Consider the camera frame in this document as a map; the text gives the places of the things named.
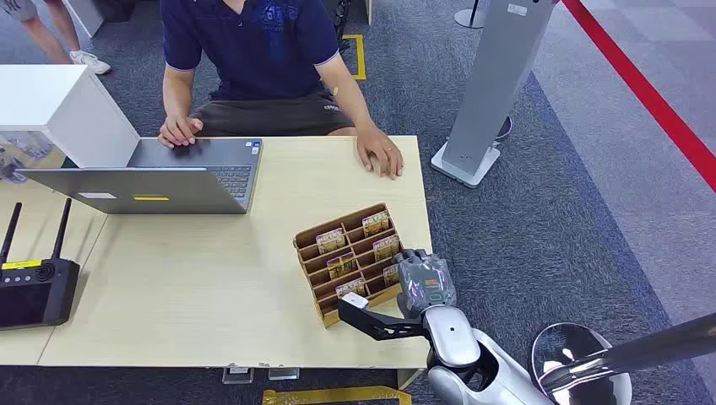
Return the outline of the person's right hand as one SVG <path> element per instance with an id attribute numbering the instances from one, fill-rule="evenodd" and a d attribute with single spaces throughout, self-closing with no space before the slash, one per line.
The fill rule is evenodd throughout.
<path id="1" fill-rule="evenodd" d="M 160 127 L 157 140 L 173 149 L 196 143 L 197 134 L 203 130 L 203 122 L 188 116 L 168 116 Z"/>

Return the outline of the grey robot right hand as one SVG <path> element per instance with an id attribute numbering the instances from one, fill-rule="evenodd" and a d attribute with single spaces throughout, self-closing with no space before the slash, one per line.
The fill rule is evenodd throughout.
<path id="1" fill-rule="evenodd" d="M 455 306 L 457 291 L 448 261 L 424 249 L 406 249 L 392 257 L 402 291 L 397 302 L 405 319 L 418 318 L 436 305 Z"/>

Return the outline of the person's left hand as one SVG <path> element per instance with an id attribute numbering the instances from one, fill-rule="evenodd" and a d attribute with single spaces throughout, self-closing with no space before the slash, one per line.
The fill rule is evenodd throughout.
<path id="1" fill-rule="evenodd" d="M 356 128 L 356 150 L 368 172 L 396 180 L 403 174 L 404 159 L 393 140 L 374 124 Z"/>

